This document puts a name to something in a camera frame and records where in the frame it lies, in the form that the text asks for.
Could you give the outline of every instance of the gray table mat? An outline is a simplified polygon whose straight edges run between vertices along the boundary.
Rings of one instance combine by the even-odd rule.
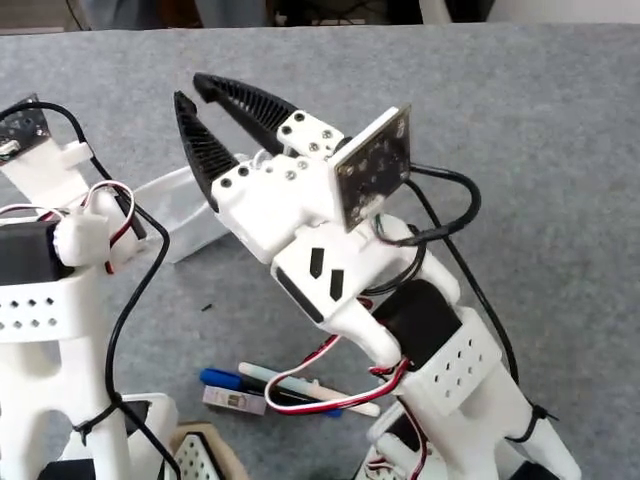
[[[196,71],[256,84],[349,133],[411,102],[414,160],[459,169],[483,191],[480,216],[456,240],[504,318],[524,391],[561,418],[585,478],[632,479],[640,478],[639,42],[632,26],[507,25],[3,37],[0,100],[37,91],[66,105],[132,186],[185,165],[171,95],[194,95]],[[254,150],[219,109],[201,112],[232,151]],[[58,138],[71,139],[50,118]],[[419,183],[444,217],[466,205],[457,188]],[[0,199],[20,199],[4,178]],[[408,194],[392,203],[426,225]],[[441,246],[434,251],[459,274]],[[112,317],[148,261],[105,285]],[[200,404],[200,368],[242,360],[285,368],[323,338],[267,269],[225,238],[162,269],[126,328],[117,382],[124,392],[170,394],[183,420],[214,422],[253,478],[345,478],[365,453],[368,418],[259,418]],[[344,342],[310,375],[358,392],[375,383],[367,365]]]

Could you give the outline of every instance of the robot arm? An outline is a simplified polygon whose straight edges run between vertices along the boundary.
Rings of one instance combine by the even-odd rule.
[[[242,93],[225,93],[224,85],[209,78],[216,99],[228,96],[219,102],[227,111],[242,109]],[[385,200],[410,175],[408,115],[408,108],[389,109],[348,139],[309,113],[290,110],[269,130],[284,153],[259,165],[218,169],[201,176],[201,185],[218,219],[270,264],[272,276],[317,327],[355,342],[376,371],[410,360],[395,394],[441,456],[446,477],[438,478],[517,478],[531,464],[547,475],[541,479],[577,480],[580,469],[570,453],[549,422],[535,418],[478,314],[457,305],[458,282],[425,247],[413,281],[398,285],[379,308],[372,299],[374,313],[361,303],[363,292],[405,271],[421,248],[399,248],[380,236],[411,237],[405,222],[383,214]],[[203,164],[188,135],[183,142],[198,176]],[[530,425],[525,459],[505,438],[523,436]],[[388,444],[388,438],[372,440]]]
[[[89,188],[75,167],[93,157],[91,149],[84,142],[60,147],[37,101],[30,97],[23,103],[34,108],[0,118],[0,170],[33,202],[7,206],[0,215],[44,207],[36,217],[0,218],[2,475],[155,480],[159,452],[140,428],[125,428],[105,384],[101,282],[137,253],[144,238],[133,192],[116,181]],[[52,341],[59,366],[42,351],[42,342]],[[168,443],[177,423],[171,399],[126,395],[121,402]],[[43,415],[50,410],[63,412],[77,432],[62,457],[44,468]]]

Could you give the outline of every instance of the white 3d-printed part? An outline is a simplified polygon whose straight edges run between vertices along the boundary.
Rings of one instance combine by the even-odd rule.
[[[214,460],[209,456],[209,451],[198,434],[185,435],[175,459],[182,470],[182,480],[222,480]],[[164,478],[175,478],[175,474],[166,465]]]

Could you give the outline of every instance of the pen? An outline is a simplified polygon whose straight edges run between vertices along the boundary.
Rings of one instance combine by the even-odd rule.
[[[238,371],[248,377],[257,378],[262,382],[268,382],[273,377],[278,375],[278,372],[269,370],[268,368],[261,367],[259,365],[253,365],[251,363],[242,362],[238,365]],[[316,398],[321,401],[327,400],[340,400],[346,398],[347,395],[336,392],[329,388],[322,387],[317,383],[310,383],[306,380],[302,380],[295,377],[288,377],[282,380],[278,385],[282,389],[290,390],[302,395],[306,395],[311,398]],[[361,413],[362,415],[368,415],[370,417],[377,417],[380,415],[380,407],[375,403],[365,403],[351,407],[349,410]]]

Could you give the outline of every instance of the black cable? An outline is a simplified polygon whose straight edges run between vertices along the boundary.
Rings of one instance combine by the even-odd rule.
[[[427,175],[427,176],[437,176],[437,175],[431,175],[431,173],[426,173],[426,172],[431,172],[432,169],[433,167],[425,168],[419,165],[413,165],[413,164],[411,165],[411,171],[413,172],[416,172],[422,175]],[[424,192],[412,180],[407,180],[405,183],[413,191],[413,193],[415,193],[415,195],[418,197],[418,200],[424,207],[425,211],[427,212],[427,215],[429,215],[429,218],[431,219],[433,224],[436,226],[436,228],[441,228],[442,223],[440,222],[440,219],[438,218],[438,215],[436,214],[435,209],[427,199],[427,196],[424,194]],[[487,312],[487,315],[489,316],[489,319],[491,320],[491,323],[493,324],[493,327],[495,328],[496,333],[498,334],[498,337],[500,338],[500,341],[502,342],[502,345],[504,347],[504,352],[505,352],[505,355],[507,356],[507,363],[509,364],[509,372],[511,373],[511,377],[516,382],[516,384],[519,384],[520,375],[518,373],[518,363],[516,361],[516,356],[513,351],[513,345],[511,344],[509,335],[507,334],[507,331],[504,328],[504,325],[502,324],[500,317],[498,317],[498,314],[496,313],[495,309],[491,305],[491,302],[484,294],[484,291],[482,290],[482,288],[480,287],[480,284],[476,280],[475,275],[473,275],[473,272],[471,272],[469,265],[467,264],[466,260],[458,250],[458,247],[456,247],[456,245],[453,243],[453,240],[451,240],[449,236],[442,237],[442,240],[444,241],[445,245],[451,252],[451,256],[453,256],[454,260],[460,267],[460,270],[462,271],[463,275],[466,277],[467,282],[469,282],[469,285],[471,286],[471,289],[475,293],[476,297],[478,297],[478,300],[480,301],[482,308],[484,308],[485,312]]]
[[[409,225],[409,230],[414,235],[419,232],[418,228],[415,225]],[[391,280],[387,282],[377,285],[375,287],[367,288],[362,292],[362,295],[366,295],[368,297],[375,297],[379,295],[384,295],[386,293],[390,293],[394,291],[396,288],[409,283],[413,280],[416,275],[420,272],[420,268],[422,267],[422,262],[424,261],[424,257],[427,255],[427,245],[422,244],[417,247],[416,256],[411,262],[411,264],[400,272],[398,275],[393,277]]]
[[[464,227],[469,225],[469,223],[471,223],[474,218],[476,218],[478,212],[480,211],[480,205],[482,204],[482,195],[480,194],[480,189],[478,188],[478,186],[469,177],[458,172],[446,170],[444,168],[415,164],[411,165],[411,171],[422,175],[428,175],[430,177],[448,180],[464,186],[471,195],[469,208],[467,208],[467,211],[464,212],[460,217],[452,220],[445,225],[442,225],[440,222],[438,222],[436,228],[424,230],[413,237],[401,238],[399,240],[391,240],[384,236],[382,224],[380,223],[380,217],[378,216],[375,220],[375,231],[380,241],[388,245],[395,245],[397,247],[415,247],[422,243],[432,242],[434,240],[442,240],[449,235],[459,232]]]
[[[73,11],[73,7],[71,6],[71,1],[70,0],[65,0],[65,3],[67,4],[67,9],[69,10],[69,13],[71,14],[71,17],[73,18],[73,21],[76,22],[76,27],[78,27],[79,30],[84,31],[84,28],[82,27],[82,24],[80,23],[80,20],[78,20],[78,17],[76,16],[76,12]]]
[[[63,106],[58,105],[56,103],[31,102],[31,103],[21,103],[21,104],[13,105],[12,107],[9,107],[6,110],[3,110],[2,112],[0,112],[0,122],[2,122],[5,118],[7,118],[9,115],[12,115],[14,113],[21,112],[24,110],[36,109],[36,108],[41,110],[51,110],[63,115],[73,127],[73,130],[75,131],[78,141],[80,143],[88,144],[87,137],[85,136],[84,131],[82,130],[82,126],[80,125],[80,122],[78,121],[78,119],[69,110],[67,110]],[[95,155],[90,159],[90,161],[91,161],[91,164],[98,171],[98,173],[105,180],[113,180],[113,177],[109,174],[107,169],[104,168],[104,166],[100,163],[100,161],[96,158]],[[118,193],[121,194],[123,199],[128,198],[128,196],[126,195],[126,192],[119,191]],[[114,372],[114,363],[115,363],[115,352],[116,352],[118,339],[120,338],[120,334],[122,333],[124,324],[127,321],[127,318],[129,317],[133,309],[135,308],[136,304],[138,303],[138,300],[140,300],[140,297],[142,296],[146,288],[149,286],[149,284],[151,283],[151,280],[153,279],[158,269],[162,265],[162,262],[164,261],[164,258],[167,255],[170,242],[171,242],[171,239],[169,237],[169,232],[167,232],[167,230],[162,226],[162,224],[160,224],[155,218],[153,218],[149,213],[146,212],[146,210],[144,210],[139,205],[135,206],[135,210],[137,214],[139,214],[155,230],[157,230],[157,232],[162,237],[162,246],[160,247],[160,251],[158,252],[158,255],[156,256],[156,259],[154,260],[153,264],[151,265],[147,273],[144,275],[144,277],[142,278],[142,280],[134,290],[127,304],[124,306],[124,308],[120,312],[120,315],[118,316],[118,319],[116,320],[116,323],[113,327],[111,338],[109,339],[109,345],[107,348],[107,357],[105,361],[105,388],[112,404],[116,405],[117,408],[119,408],[122,411],[122,413],[126,415],[129,418],[129,420],[131,420],[133,424],[143,433],[143,435],[147,438],[147,440],[149,440],[149,442],[153,445],[153,447],[158,451],[158,453],[160,453],[160,455],[164,458],[164,460],[169,464],[171,469],[175,472],[176,478],[180,480],[182,478],[182,475],[181,475],[181,471],[180,471],[180,467],[178,466],[178,463],[175,461],[171,453],[165,448],[165,446],[162,445],[162,442],[160,442],[160,440],[158,440],[158,438],[154,435],[154,433],[149,429],[149,427],[147,427],[145,423],[142,420],[140,420],[140,418],[126,403],[122,402],[122,398],[120,397],[120,394],[118,394],[118,392],[116,391],[115,384],[114,384],[113,372]]]

